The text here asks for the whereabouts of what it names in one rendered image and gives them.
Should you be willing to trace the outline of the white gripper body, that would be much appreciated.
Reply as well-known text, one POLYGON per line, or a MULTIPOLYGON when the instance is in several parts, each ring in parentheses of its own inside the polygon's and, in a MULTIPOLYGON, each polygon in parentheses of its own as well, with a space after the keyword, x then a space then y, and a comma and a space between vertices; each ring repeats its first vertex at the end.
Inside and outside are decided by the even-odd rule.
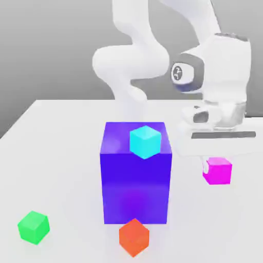
POLYGON ((188 128, 176 127, 176 151, 181 156, 227 157, 263 152, 263 127, 247 126, 242 130, 256 133, 254 138, 192 139, 188 128))

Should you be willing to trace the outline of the small magenta cube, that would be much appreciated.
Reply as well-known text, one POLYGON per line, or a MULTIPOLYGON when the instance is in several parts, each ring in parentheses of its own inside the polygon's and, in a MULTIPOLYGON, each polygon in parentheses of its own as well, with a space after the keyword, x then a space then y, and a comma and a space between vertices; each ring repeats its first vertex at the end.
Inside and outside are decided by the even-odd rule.
POLYGON ((224 185, 231 183, 232 163, 226 158, 210 157, 206 164, 208 171, 203 170, 202 175, 210 185, 224 185))

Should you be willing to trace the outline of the small cyan cube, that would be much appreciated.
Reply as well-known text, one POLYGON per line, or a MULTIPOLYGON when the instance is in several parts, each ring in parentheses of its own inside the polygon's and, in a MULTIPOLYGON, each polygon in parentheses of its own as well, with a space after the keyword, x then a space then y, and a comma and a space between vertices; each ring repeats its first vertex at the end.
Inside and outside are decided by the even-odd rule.
POLYGON ((145 125, 129 132, 129 150, 142 159, 161 151, 161 132, 145 125))

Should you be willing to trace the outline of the small orange cube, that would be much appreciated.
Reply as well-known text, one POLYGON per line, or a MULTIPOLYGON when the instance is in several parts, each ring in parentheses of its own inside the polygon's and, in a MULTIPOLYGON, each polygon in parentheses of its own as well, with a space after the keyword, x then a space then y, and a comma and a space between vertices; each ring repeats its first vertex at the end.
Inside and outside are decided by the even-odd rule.
POLYGON ((119 244, 135 257, 149 246, 149 229, 134 218, 119 229, 119 244))

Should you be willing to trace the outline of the small green cube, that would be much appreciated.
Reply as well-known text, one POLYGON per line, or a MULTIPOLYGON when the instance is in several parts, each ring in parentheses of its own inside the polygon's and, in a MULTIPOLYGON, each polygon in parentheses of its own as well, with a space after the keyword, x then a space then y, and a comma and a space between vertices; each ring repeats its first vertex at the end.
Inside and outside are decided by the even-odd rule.
POLYGON ((21 239, 34 245, 38 245, 50 231, 48 216, 35 211, 30 211, 17 226, 21 239))

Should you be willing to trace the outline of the large blue box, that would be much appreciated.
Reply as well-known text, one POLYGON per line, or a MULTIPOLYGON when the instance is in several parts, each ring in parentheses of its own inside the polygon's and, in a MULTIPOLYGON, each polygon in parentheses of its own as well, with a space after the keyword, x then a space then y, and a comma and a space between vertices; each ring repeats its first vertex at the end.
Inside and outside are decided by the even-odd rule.
POLYGON ((167 222, 172 149, 163 122, 106 122, 100 150, 105 224, 167 222), (142 159, 129 150, 129 132, 143 126, 161 132, 161 151, 142 159))

